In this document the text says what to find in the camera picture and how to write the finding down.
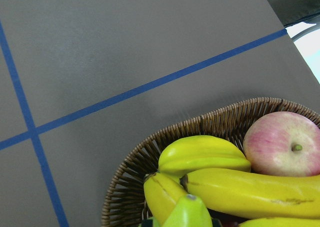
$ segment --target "apple stem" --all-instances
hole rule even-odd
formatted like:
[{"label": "apple stem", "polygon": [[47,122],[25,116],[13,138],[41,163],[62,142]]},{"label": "apple stem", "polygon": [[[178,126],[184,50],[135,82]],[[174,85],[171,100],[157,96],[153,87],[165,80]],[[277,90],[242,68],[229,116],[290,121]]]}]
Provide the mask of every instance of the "apple stem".
[{"label": "apple stem", "polygon": [[301,144],[295,144],[292,148],[292,151],[301,151],[302,150],[302,145]]}]

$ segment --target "wicker basket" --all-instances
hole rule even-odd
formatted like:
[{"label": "wicker basket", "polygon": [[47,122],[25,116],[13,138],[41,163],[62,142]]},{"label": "wicker basket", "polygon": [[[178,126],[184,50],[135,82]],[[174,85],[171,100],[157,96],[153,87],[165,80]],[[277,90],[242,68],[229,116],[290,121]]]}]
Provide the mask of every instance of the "wicker basket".
[{"label": "wicker basket", "polygon": [[102,227],[136,227],[150,216],[145,202],[143,179],[158,169],[160,153],[179,138],[212,135],[231,141],[240,150],[248,128],[265,114],[290,111],[301,114],[318,127],[320,115],[288,100],[272,97],[247,99],[166,128],[139,143],[118,167],[105,196]]}]

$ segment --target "dark object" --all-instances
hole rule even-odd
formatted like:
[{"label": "dark object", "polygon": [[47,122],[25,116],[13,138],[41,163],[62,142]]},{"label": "dark object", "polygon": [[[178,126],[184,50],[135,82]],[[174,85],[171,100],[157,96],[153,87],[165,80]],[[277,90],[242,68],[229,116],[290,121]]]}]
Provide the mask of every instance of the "dark object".
[{"label": "dark object", "polygon": [[214,227],[223,227],[222,223],[221,223],[220,220],[217,219],[217,218],[213,218],[213,219],[212,219],[212,225],[213,225]]},{"label": "dark object", "polygon": [[152,227],[153,222],[154,221],[152,219],[144,219],[141,222],[141,227]]},{"label": "dark object", "polygon": [[221,222],[223,227],[236,227],[239,223],[248,221],[247,218],[242,218],[242,217],[234,216],[231,214],[214,211],[212,209],[208,209],[208,210],[209,210],[209,214],[212,217],[218,219]]},{"label": "dark object", "polygon": [[320,0],[267,0],[284,27],[319,23]]},{"label": "dark object", "polygon": [[145,200],[144,177],[157,171],[160,153],[172,142],[187,136],[212,135],[231,141],[242,150],[248,128],[260,117],[277,111],[298,113],[320,127],[320,114],[301,104],[259,97],[219,108],[149,135],[127,155],[113,176],[102,208],[101,226],[136,227],[152,215]]}]

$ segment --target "banana stem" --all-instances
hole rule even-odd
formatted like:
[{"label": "banana stem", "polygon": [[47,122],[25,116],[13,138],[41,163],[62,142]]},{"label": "banana stem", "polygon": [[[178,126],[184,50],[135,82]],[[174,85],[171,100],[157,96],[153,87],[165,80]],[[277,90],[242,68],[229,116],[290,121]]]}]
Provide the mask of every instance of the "banana stem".
[{"label": "banana stem", "polygon": [[180,185],[182,185],[185,191],[188,192],[187,183],[188,183],[188,175],[185,174],[180,178]]},{"label": "banana stem", "polygon": [[291,150],[292,151],[302,151],[302,145],[301,144],[295,144],[292,148],[291,148]]}]

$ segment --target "banana tip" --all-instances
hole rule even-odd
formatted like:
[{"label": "banana tip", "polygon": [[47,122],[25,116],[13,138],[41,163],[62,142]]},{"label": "banana tip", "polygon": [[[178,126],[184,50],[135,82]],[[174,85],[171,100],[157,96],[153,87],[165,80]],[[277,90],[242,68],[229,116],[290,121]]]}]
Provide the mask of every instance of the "banana tip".
[{"label": "banana tip", "polygon": [[187,183],[188,183],[188,175],[184,175],[184,176],[182,176],[181,178],[180,178],[180,185],[182,185],[182,187],[186,190],[186,191],[188,191],[188,189],[187,189]]}]

